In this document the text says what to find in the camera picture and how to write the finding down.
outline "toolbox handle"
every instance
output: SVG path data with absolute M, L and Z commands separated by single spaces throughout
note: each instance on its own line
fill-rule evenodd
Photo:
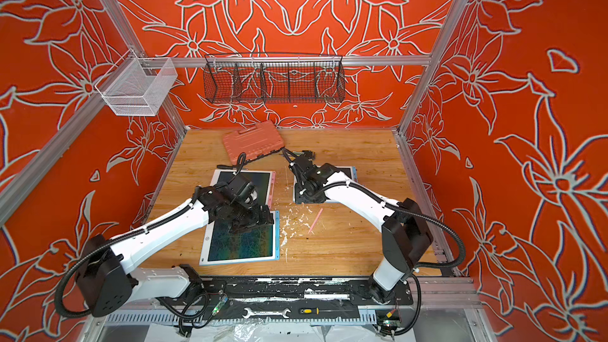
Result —
M 239 134 L 239 135 L 242 135 L 243 133 L 246 133 L 246 132 L 249 132 L 249 131 L 256 130 L 257 128 L 258 128 L 258 126 L 257 126 L 257 125 L 254 125 L 253 127 L 250 127 L 250 128 L 245 128 L 244 130 L 239 130 L 239 131 L 238 131 L 238 134 Z

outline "yellow screwdriver handle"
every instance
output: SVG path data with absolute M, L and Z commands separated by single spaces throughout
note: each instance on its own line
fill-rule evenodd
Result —
M 300 308 L 300 313 L 301 314 L 312 314 L 312 313 L 319 314 L 319 308 Z

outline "black cable sleeve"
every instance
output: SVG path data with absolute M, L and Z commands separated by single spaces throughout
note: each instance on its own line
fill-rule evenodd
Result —
M 175 309 L 163 297 L 157 297 L 156 300 L 158 300 L 158 302 L 160 302 L 163 307 L 167 308 L 167 310 L 169 312 L 171 312 L 173 315 L 177 316 L 180 320 L 184 320 L 184 321 L 192 321 L 192 320 L 195 320 L 196 318 L 199 318 L 200 316 L 203 315 L 203 313 L 205 313 L 205 309 L 206 309 L 206 307 L 204 307 L 194 314 L 187 315 L 187 314 L 183 314 L 179 310 Z
M 418 321 L 418 317 L 420 316 L 420 309 L 422 308 L 422 291 L 420 290 L 420 281 L 418 281 L 418 278 L 414 274 L 411 274 L 411 277 L 416 283 L 416 292 L 418 293 L 418 299 L 416 300 L 416 312 L 414 313 L 412 321 L 410 321 L 405 328 L 401 329 L 400 331 L 395 331 L 395 336 L 405 334 L 412 330 L 414 324 L 416 324 L 416 321 Z M 382 326 L 380 327 L 380 332 L 384 335 L 391 335 L 391 331 L 383 328 Z
M 199 311 L 199 312 L 201 312 L 201 316 L 203 316 L 203 315 L 205 314 L 205 309 L 207 309 L 207 306 L 209 305 L 209 301 L 210 301 L 210 299 L 209 299 L 209 294 L 208 294 L 207 292 L 202 293 L 202 294 L 201 294 L 201 295 L 199 295 L 198 297 L 193 298 L 193 299 L 192 299 L 192 301 L 188 302 L 188 303 L 186 304 L 186 306 L 184 306 L 184 309 L 182 309 L 182 312 L 181 312 L 181 313 L 182 313 L 183 315 L 185 315 L 185 314 L 186 314 L 186 311 L 188 310 L 188 308 L 189 308 L 189 307 L 191 307 L 191 306 L 192 306 L 192 304 L 194 304 L 194 303 L 198 302 L 198 301 L 201 299 L 201 297 L 203 297 L 203 296 L 205 296 L 205 303 L 204 303 L 204 305 L 202 306 L 201 311 Z M 186 331 L 184 330 L 184 319 L 183 319 L 182 317 L 178 317 L 178 318 L 179 318 L 179 321 L 178 321 L 178 329 L 179 329 L 179 332 L 180 332 L 180 333 L 181 333 L 181 334 L 182 334 L 184 337 L 186 337 L 186 336 L 187 336 L 187 333 L 186 333 Z
M 287 148 L 281 148 L 281 151 L 283 152 L 283 156 L 285 157 L 285 160 L 287 160 L 287 162 L 289 163 L 289 170 L 294 174 L 296 180 L 298 181 L 298 184 L 300 184 L 302 189 L 304 189 L 304 181 L 305 181 L 304 171 L 302 171 L 298 165 L 295 165 L 295 164 L 292 165 L 293 160 L 289 158 L 290 154 L 294 158 L 297 156 Z
M 336 186 L 346 186 L 346 181 L 332 182 L 331 184 L 325 185 L 321 189 L 319 189 L 313 195 L 313 197 L 316 197 L 320 193 L 323 193 L 323 192 L 331 189 L 332 187 L 336 187 Z M 354 182 L 351 182 L 349 184 L 349 186 L 350 187 L 354 187 L 355 189 L 357 189 L 359 191 L 362 191 L 363 193 L 367 194 L 371 199 L 373 199 L 374 201 L 376 201 L 378 203 L 381 203 L 381 202 L 384 201 L 382 198 L 378 197 L 374 192 L 372 192 L 369 189 L 367 189 L 365 186 L 358 185 L 358 184 L 356 184 Z M 456 233 L 456 231 L 453 231 L 452 228 L 450 228 L 448 225 L 446 225 L 443 222 L 437 220 L 436 218 L 432 218 L 432 217 L 426 216 L 424 214 L 419 214 L 419 213 L 414 212 L 414 211 L 409 211 L 407 209 L 400 208 L 399 206 L 391 205 L 390 203 L 386 203 L 386 205 L 384 205 L 384 207 L 386 207 L 387 209 L 390 209 L 392 211 L 400 212 L 400 213 L 408 215 L 408 216 L 414 216 L 414 217 L 418 217 L 418 218 L 424 219 L 426 222 L 429 222 L 430 224 L 433 224 L 433 225 L 441 228 L 444 232 L 446 232 L 448 235 L 450 235 L 452 237 L 452 239 L 458 245 L 459 254 L 456 257 L 456 259 L 454 259 L 454 260 L 452 260 L 450 262 L 446 262 L 446 263 L 418 262 L 416 264 L 416 267 L 437 268 L 437 269 L 440 269 L 440 268 L 453 268 L 453 267 L 457 267 L 463 261 L 465 261 L 465 256 L 466 256 L 465 243 L 462 241 L 462 239 L 460 239 L 460 237 Z
M 209 325 L 209 322 L 211 322 L 211 320 L 213 319 L 213 316 L 209 317 L 209 319 L 203 323 L 202 325 L 194 325 L 194 323 L 192 324 L 192 327 L 195 329 L 202 329 L 203 327 Z
M 190 201 L 191 204 L 194 204 L 194 202 L 196 202 L 196 200 L 198 200 L 198 197 L 201 194 L 201 190 L 202 190 L 202 188 L 200 186 L 196 186 L 194 188 L 194 194 L 192 195 L 192 200 Z M 178 216 L 181 216 L 182 214 L 184 214 L 185 212 L 187 212 L 190 209 L 191 208 L 189 206 L 186 206 L 183 209 L 181 209 L 180 211 L 178 211 L 177 213 L 175 213 L 174 215 L 164 218 L 162 221 L 150 223 L 150 225 L 148 226 L 148 230 L 154 230 L 155 228 L 160 227 L 160 226 L 166 224 L 167 222 L 172 221 L 173 219 L 177 218 Z M 70 278 L 72 278 L 74 273 L 76 273 L 76 271 L 85 262 L 87 262 L 92 256 L 102 252 L 103 250 L 107 249 L 111 245 L 117 244 L 119 242 L 122 242 L 123 240 L 133 238 L 133 237 L 141 235 L 143 233 L 145 233 L 145 230 L 140 229 L 140 230 L 133 230 L 133 231 L 127 232 L 126 234 L 119 235 L 117 237 L 107 240 L 104 244 L 95 248 L 95 250 L 93 250 L 93 251 L 89 252 L 87 255 L 84 255 L 83 257 L 81 257 L 76 262 L 76 264 L 74 264 L 72 266 L 72 268 L 70 268 L 61 277 L 61 280 L 59 280 L 59 283 L 57 284 L 57 288 L 55 289 L 55 294 L 54 294 L 54 298 L 53 298 L 54 304 L 55 304 L 55 310 L 57 311 L 57 313 L 65 318 L 80 318 L 80 317 L 86 317 L 86 316 L 90 315 L 92 312 L 91 309 L 84 309 L 80 312 L 74 312 L 73 310 L 67 309 L 65 307 L 65 304 L 63 303 L 63 293 L 66 290 L 67 282 L 70 280 Z
M 228 181 L 228 183 L 231 183 L 232 180 L 234 180 L 234 178 L 237 176 L 237 174 L 239 174 L 243 170 L 245 164 L 247 164 L 247 154 L 245 152 L 241 152 L 241 154 L 239 154 L 237 158 L 237 172 L 232 175 L 232 178 L 230 179 L 230 181 Z

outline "orange wallpaper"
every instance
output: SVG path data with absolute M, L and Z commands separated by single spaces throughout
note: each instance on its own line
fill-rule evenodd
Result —
M 2 191 L 126 47 L 99 0 L 0 0 L 0 29 Z
M 469 0 L 408 129 L 501 341 L 608 340 L 605 0 Z
M 60 319 L 55 286 L 89 238 L 140 225 L 177 141 L 163 109 L 141 118 L 102 109 L 1 228 L 0 341 L 78 337 L 85 319 Z M 75 287 L 65 302 L 83 308 Z
M 98 0 L 0 0 L 0 191 L 126 51 Z M 0 228 L 0 341 L 75 340 L 52 298 L 88 238 L 139 225 L 177 142 L 167 115 L 104 108 Z M 66 296 L 82 307 L 76 290 Z
M 430 53 L 452 0 L 118 0 L 149 56 L 291 51 L 342 55 Z M 171 98 L 192 127 L 392 127 L 420 67 L 353 69 L 337 105 L 212 105 L 201 71 L 181 69 Z

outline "wire mesh divider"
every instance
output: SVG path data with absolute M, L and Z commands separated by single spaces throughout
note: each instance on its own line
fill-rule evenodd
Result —
M 157 69 L 156 75 L 155 72 L 144 71 L 139 59 L 129 51 L 120 60 L 124 60 L 124 66 L 112 85 L 102 89 L 100 83 L 114 67 L 98 81 L 95 89 L 116 115 L 156 115 L 178 77 L 171 58 L 167 59 L 161 69 Z
M 272 57 L 227 62 L 206 56 L 205 98 L 211 103 L 340 103 L 345 97 L 341 56 Z

